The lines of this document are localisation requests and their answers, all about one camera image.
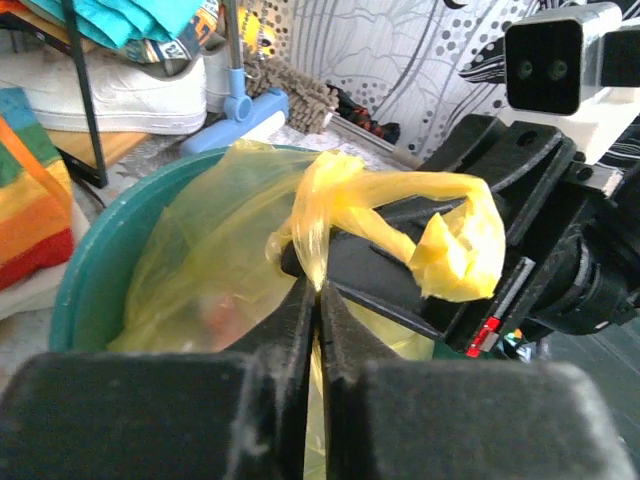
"white sneaker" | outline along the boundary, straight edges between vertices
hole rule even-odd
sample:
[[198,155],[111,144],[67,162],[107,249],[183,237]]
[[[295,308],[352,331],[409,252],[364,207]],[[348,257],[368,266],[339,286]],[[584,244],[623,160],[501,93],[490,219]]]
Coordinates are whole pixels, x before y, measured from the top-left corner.
[[[182,135],[206,117],[204,63],[156,78],[96,50],[85,57],[93,107],[102,132]],[[38,121],[52,130],[86,132],[88,126],[71,58],[48,49],[0,58],[0,88],[24,89]]]
[[229,44],[224,42],[215,49],[203,49],[204,69],[207,75],[207,110],[214,113],[224,111],[224,100],[229,96]]

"shoe rack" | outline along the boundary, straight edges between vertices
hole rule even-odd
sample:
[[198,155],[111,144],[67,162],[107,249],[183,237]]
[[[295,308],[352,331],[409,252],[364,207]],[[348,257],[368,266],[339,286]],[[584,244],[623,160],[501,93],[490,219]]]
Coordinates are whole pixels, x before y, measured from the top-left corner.
[[0,14],[0,28],[34,35],[56,50],[73,58],[89,132],[56,130],[47,130],[47,132],[70,172],[92,185],[102,188],[108,183],[107,168],[117,163],[135,146],[146,140],[149,135],[137,132],[99,133],[91,99],[91,86],[84,61],[84,55],[96,48],[96,44],[82,38],[78,32],[73,0],[62,0],[62,6],[66,30],[29,11]]

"turquoise cloth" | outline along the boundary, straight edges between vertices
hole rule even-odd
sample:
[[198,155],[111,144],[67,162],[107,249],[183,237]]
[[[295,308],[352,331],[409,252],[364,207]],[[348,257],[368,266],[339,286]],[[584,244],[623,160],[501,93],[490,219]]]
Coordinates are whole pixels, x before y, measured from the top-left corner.
[[[64,22],[61,0],[29,0]],[[74,0],[78,29],[94,42],[119,50],[129,40],[174,40],[203,0]]]

